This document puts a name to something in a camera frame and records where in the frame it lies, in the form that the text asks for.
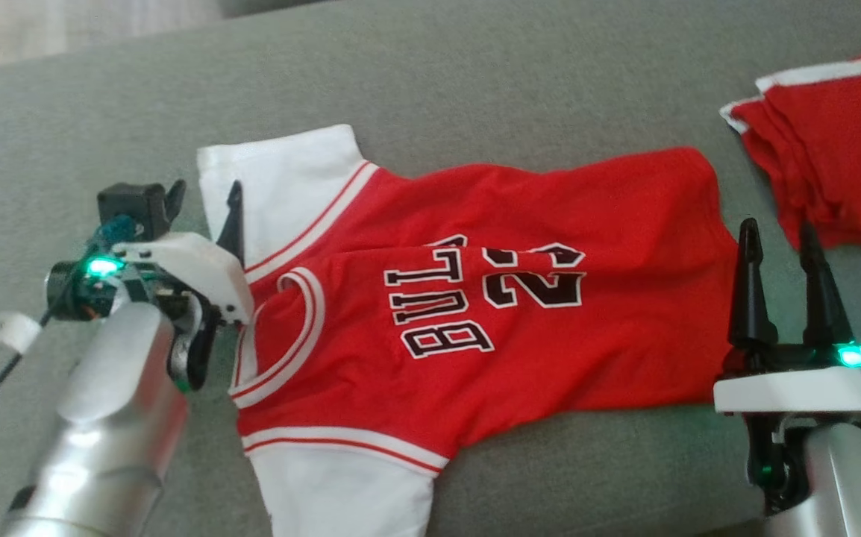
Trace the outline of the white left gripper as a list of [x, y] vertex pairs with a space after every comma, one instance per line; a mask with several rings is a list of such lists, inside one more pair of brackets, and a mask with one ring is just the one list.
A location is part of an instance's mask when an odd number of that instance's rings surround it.
[[[187, 181], [166, 192], [166, 221], [181, 214]], [[244, 277], [242, 184], [232, 183], [228, 213], [216, 242], [195, 233], [172, 232], [153, 242], [120, 242], [113, 255], [138, 271], [150, 301], [177, 330], [166, 370], [183, 393], [204, 384], [213, 340], [220, 327], [244, 327], [254, 300]]]

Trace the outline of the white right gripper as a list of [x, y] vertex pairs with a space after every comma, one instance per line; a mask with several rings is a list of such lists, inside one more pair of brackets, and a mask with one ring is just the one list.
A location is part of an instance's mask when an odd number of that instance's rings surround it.
[[767, 517], [861, 517], [861, 345], [815, 225], [799, 232], [806, 275], [805, 345], [775, 345], [758, 223], [740, 225], [728, 342], [732, 367], [714, 407], [743, 419], [745, 478]]

